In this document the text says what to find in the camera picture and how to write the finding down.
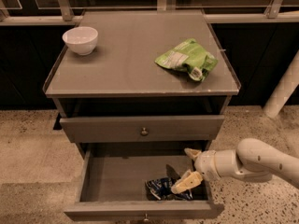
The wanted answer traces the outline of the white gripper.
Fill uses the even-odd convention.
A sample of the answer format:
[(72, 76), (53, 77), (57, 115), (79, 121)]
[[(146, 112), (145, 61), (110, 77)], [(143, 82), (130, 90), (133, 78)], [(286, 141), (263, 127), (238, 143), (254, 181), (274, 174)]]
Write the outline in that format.
[(203, 178), (205, 181), (214, 181), (219, 179), (216, 170), (214, 150), (202, 152), (201, 150), (185, 148), (185, 154), (194, 161), (194, 167), (197, 171), (187, 170), (183, 176), (171, 187), (174, 194), (180, 194), (186, 190), (193, 189), (201, 184)]

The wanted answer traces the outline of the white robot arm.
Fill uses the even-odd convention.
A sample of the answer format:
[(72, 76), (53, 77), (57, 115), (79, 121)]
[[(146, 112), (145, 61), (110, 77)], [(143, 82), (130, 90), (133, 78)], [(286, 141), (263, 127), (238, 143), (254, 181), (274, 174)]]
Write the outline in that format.
[(241, 140), (235, 149), (208, 150), (185, 148), (191, 168), (166, 165), (175, 194), (199, 186), (203, 181), (231, 177), (245, 182), (266, 182), (276, 175), (294, 187), (299, 186), (299, 159), (256, 138)]

